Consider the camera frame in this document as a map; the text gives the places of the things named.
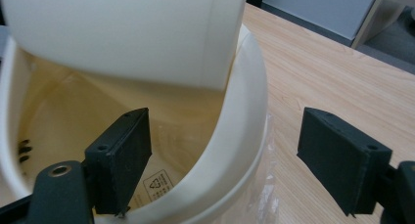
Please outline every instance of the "wooden table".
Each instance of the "wooden table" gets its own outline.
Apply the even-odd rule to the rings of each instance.
[[[415,76],[250,5],[244,24],[267,68],[280,223],[379,223],[379,205],[346,217],[296,156],[302,111],[336,114],[391,148],[397,166],[415,160]]]

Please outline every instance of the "white plastic container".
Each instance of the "white plastic container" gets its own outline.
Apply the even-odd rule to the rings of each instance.
[[[14,13],[17,9],[13,1],[8,0],[5,6],[8,19],[19,17]],[[221,73],[201,75],[199,81],[189,80],[189,76],[178,78],[175,67],[164,67],[165,72],[173,73],[168,75],[150,73],[160,69],[134,72],[123,67],[118,69],[121,74],[115,74],[110,66],[97,68],[97,57],[91,58],[90,64],[95,64],[91,68],[86,65],[89,61],[77,64],[75,57],[79,54],[67,61],[67,53],[54,59],[54,49],[45,48],[39,40],[30,41],[35,38],[28,36],[29,29],[14,32],[21,29],[22,20],[11,25],[13,37],[8,41],[0,79],[0,165],[16,198],[31,193],[41,169],[62,160],[83,160],[83,150],[119,115],[147,107],[154,154],[131,201],[133,209],[125,219],[103,216],[96,217],[96,221],[194,223],[212,220],[226,210],[254,176],[266,133],[267,91],[262,57],[247,29],[242,27],[237,36],[243,5],[244,0],[231,5],[238,8],[237,14],[226,16],[237,18],[231,24],[207,23],[208,27],[218,26],[216,32],[221,25],[224,30],[234,27],[232,37],[238,45],[226,48],[223,57],[230,59],[219,59]],[[175,27],[175,23],[166,24]],[[215,34],[208,37],[217,38]],[[232,37],[226,39],[234,43]],[[197,62],[217,62],[210,60],[214,57],[206,58],[220,45],[210,41],[205,39],[203,46],[197,44],[207,50]],[[45,40],[47,44],[53,42],[53,38]],[[117,52],[109,55],[118,64],[133,59],[121,58]],[[199,73],[206,73],[208,68],[205,64],[198,67]],[[176,71],[186,72],[190,66],[184,68]],[[29,140],[27,146],[32,150],[19,155],[23,140]],[[29,159],[19,162],[23,156]],[[156,179],[162,182],[154,186]]]

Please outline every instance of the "recycling symbol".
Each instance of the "recycling symbol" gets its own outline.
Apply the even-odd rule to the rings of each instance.
[[[150,184],[150,188],[155,189],[159,187],[161,187],[161,184],[160,184],[159,178],[156,178],[155,180],[153,180],[152,184]]]

